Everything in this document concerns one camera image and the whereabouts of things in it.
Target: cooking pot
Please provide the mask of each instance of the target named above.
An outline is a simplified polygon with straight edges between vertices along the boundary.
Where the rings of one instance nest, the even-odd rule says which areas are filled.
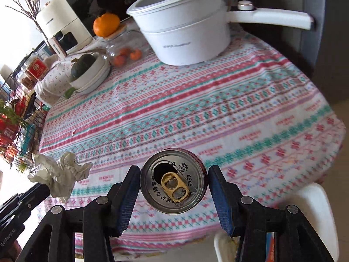
[[[240,1],[226,11],[223,0],[137,0],[127,10],[158,58],[170,65],[189,65],[216,57],[230,43],[228,22],[253,22],[310,29],[303,12],[255,8]]]

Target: table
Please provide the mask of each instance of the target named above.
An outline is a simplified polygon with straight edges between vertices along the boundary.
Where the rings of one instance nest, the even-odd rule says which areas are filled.
[[[345,134],[343,123],[314,84],[260,39],[232,25],[232,42],[217,58],[170,66],[154,54],[124,70],[113,69],[89,95],[61,98],[49,111],[40,152],[77,154],[93,162],[66,209],[85,206],[140,168],[155,152],[181,147],[206,168],[218,164],[244,195],[273,206],[322,177]],[[48,198],[40,217],[55,204]],[[139,193],[128,229],[112,239],[116,259],[163,252],[219,228],[207,190],[190,211],[155,211]],[[76,252],[82,253],[81,234]]]

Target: crumpled paper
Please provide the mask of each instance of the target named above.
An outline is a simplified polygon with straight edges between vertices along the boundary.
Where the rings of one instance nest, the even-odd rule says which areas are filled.
[[[46,184],[53,198],[59,197],[62,203],[70,198],[75,182],[86,179],[93,164],[91,162],[79,165],[76,155],[65,152],[58,161],[43,154],[32,155],[37,172],[28,175],[31,182]]]

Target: gold pull tab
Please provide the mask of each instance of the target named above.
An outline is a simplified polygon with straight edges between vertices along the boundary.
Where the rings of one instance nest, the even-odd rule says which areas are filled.
[[[161,186],[162,189],[166,192],[166,194],[170,196],[170,199],[175,203],[182,202],[186,197],[189,196],[188,186],[175,172],[165,173],[161,178]],[[183,196],[177,199],[174,197],[174,193],[180,188],[182,190],[178,193],[182,194]]]

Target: green squash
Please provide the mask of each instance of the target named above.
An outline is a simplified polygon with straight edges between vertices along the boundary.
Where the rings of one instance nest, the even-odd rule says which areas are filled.
[[[96,58],[91,54],[82,55],[72,67],[72,76],[74,79],[81,77],[95,62]]]

